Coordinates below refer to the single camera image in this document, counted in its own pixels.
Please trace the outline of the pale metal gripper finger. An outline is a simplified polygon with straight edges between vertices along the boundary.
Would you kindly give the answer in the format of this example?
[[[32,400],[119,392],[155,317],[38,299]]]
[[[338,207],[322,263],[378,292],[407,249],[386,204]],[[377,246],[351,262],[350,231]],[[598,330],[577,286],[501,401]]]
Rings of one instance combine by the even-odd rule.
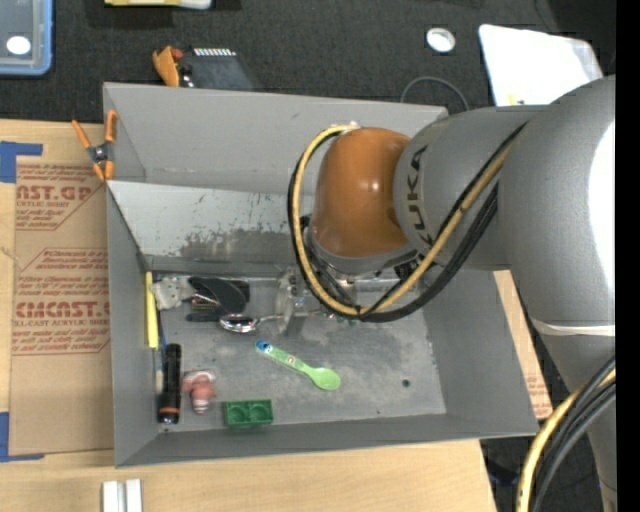
[[[276,304],[299,306],[303,299],[303,281],[297,270],[287,269],[278,278]]]
[[[304,309],[287,307],[283,312],[282,333],[285,336],[297,336],[305,323],[307,312]]]

